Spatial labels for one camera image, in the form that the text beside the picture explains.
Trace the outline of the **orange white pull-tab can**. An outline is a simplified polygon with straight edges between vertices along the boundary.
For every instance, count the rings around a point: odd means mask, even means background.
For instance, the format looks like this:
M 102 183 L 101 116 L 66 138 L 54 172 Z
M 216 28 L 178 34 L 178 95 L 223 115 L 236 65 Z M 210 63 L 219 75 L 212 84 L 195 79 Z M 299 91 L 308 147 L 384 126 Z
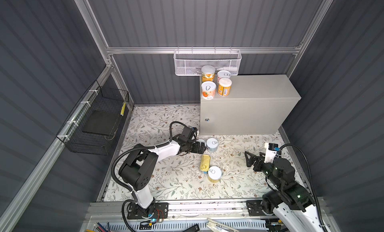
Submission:
M 212 81 L 203 82 L 201 85 L 202 98 L 205 100 L 212 100 L 216 94 L 216 84 Z

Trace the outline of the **brown can white lid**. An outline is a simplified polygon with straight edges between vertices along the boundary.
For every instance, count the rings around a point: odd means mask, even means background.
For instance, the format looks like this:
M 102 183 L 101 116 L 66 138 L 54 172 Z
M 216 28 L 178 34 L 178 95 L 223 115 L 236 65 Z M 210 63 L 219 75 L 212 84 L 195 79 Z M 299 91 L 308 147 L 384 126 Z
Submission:
M 220 96 L 228 96 L 232 87 L 232 81 L 229 78 L 221 78 L 218 81 L 218 94 Z

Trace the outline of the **green orange peach can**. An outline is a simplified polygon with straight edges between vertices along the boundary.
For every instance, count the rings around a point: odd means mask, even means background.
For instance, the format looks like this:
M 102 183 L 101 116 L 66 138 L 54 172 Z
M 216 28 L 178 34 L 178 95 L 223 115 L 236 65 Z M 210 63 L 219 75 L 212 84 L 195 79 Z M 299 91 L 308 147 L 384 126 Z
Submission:
M 213 82 L 215 78 L 216 69 L 212 65 L 205 65 L 201 68 L 202 82 Z

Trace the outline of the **pink pull-tab can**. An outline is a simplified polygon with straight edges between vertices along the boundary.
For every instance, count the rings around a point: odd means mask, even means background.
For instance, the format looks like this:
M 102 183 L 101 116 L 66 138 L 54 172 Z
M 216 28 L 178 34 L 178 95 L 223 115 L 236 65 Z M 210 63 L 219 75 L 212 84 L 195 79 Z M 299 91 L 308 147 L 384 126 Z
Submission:
M 196 142 L 200 142 L 200 143 L 206 143 L 206 141 L 204 139 L 197 139 Z

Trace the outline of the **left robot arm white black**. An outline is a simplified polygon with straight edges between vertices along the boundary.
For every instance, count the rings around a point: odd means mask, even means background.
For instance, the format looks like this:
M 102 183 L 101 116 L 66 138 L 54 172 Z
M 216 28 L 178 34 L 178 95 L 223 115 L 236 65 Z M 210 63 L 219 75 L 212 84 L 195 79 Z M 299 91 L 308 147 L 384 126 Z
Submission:
M 156 164 L 176 155 L 206 151 L 206 145 L 197 139 L 199 131 L 196 127 L 174 121 L 169 131 L 167 142 L 155 146 L 137 144 L 119 155 L 111 168 L 112 179 L 131 193 L 137 214 L 143 218 L 150 218 L 155 211 L 155 199 L 148 183 Z

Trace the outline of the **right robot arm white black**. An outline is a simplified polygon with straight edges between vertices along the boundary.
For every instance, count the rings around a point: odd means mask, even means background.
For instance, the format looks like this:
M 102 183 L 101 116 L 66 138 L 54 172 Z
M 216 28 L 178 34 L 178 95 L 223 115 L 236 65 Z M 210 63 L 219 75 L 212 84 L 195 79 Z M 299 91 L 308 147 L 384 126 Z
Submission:
M 248 200 L 250 216 L 276 216 L 289 232 L 327 232 L 318 201 L 295 179 L 295 169 L 281 157 L 265 163 L 263 156 L 245 152 L 247 167 L 265 175 L 270 191 L 260 201 Z

